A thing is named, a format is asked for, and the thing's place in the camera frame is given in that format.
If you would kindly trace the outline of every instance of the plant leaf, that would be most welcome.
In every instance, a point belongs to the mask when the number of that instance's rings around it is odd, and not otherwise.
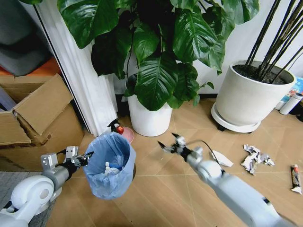
[[[201,13],[183,9],[177,14],[173,51],[182,62],[202,58],[217,42],[217,37]]]
[[[124,92],[125,97],[134,95],[134,88],[137,83],[137,75],[131,75],[126,82],[126,90]]]
[[[203,19],[214,30],[215,34],[220,35],[225,40],[227,40],[227,38],[235,28],[234,21],[218,4],[207,8],[206,13],[202,14],[202,16]]]
[[[170,2],[176,8],[189,9],[193,11],[198,0],[170,0]]]
[[[222,64],[225,56],[225,40],[218,37],[218,41],[210,47],[208,52],[202,54],[199,59],[202,63],[218,71],[222,72]]]
[[[116,27],[95,39],[91,62],[98,76],[115,73],[119,79],[125,78],[123,68],[131,42],[132,34],[129,28],[125,27]]]
[[[178,63],[178,82],[174,96],[181,101],[189,101],[197,95],[199,84],[197,70],[189,63]]]
[[[156,33],[146,23],[141,23],[137,27],[133,44],[139,63],[156,51],[159,40]]]
[[[168,105],[173,109],[179,109],[182,106],[184,101],[177,99],[174,95],[172,95],[169,100],[167,100]]]
[[[177,64],[167,52],[144,59],[139,67],[135,93],[148,110],[159,110],[172,93],[177,83]]]
[[[34,4],[38,4],[38,3],[42,2],[43,0],[20,0],[20,1],[24,2],[26,4],[32,4],[32,5],[34,5]]]
[[[57,7],[80,49],[118,23],[112,0],[58,0]]]
[[[229,17],[237,24],[243,24],[259,12],[259,0],[222,0]]]
[[[212,82],[207,82],[206,84],[207,84],[210,88],[214,89],[214,85],[213,85]]]
[[[194,98],[194,106],[198,105],[199,102],[200,102],[200,95],[197,94],[196,97]]]
[[[118,8],[127,8],[133,5],[136,0],[115,0],[115,7]]]

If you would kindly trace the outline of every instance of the trash bag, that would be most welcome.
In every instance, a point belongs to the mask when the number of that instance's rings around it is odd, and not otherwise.
[[[120,134],[111,132],[94,139],[86,154],[94,152],[84,173],[92,193],[105,200],[122,196],[133,180],[136,152]],[[105,175],[105,162],[123,166],[118,174]]]

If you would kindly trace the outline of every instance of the white plant pot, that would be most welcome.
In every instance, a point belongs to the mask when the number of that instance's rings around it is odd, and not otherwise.
[[[245,64],[237,61],[230,65],[224,82],[216,100],[216,108],[220,116],[234,125],[252,125],[262,121],[269,115],[277,103],[296,83],[296,78],[284,70],[281,74],[287,84],[266,84],[241,76],[234,69],[234,65]],[[260,61],[254,61],[258,67]],[[274,66],[272,72],[281,69]]]
[[[172,108],[166,103],[160,110],[149,111],[137,99],[128,97],[133,129],[143,136],[159,136],[169,128]]]

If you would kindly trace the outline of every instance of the gray carpet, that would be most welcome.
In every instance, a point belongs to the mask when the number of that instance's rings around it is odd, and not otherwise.
[[[15,186],[23,179],[39,175],[40,173],[27,172],[0,172],[0,209],[2,209],[10,200],[10,196]],[[41,214],[34,216],[29,223],[29,227],[45,227],[52,213],[54,202],[51,206]]]

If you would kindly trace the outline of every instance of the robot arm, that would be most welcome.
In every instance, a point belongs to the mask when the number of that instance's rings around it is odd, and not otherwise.
[[[93,152],[78,155],[78,147],[67,147],[65,160],[58,165],[57,154],[41,156],[43,172],[21,181],[11,201],[0,211],[0,227],[27,227],[30,220],[46,210],[57,198],[65,181],[81,166],[86,166]]]
[[[176,143],[166,147],[165,152],[177,153],[189,163],[199,178],[208,184],[219,197],[245,224],[250,227],[294,227],[283,219],[269,200],[240,178],[226,173],[212,160],[203,161],[202,148],[189,150],[183,137],[173,134]]]

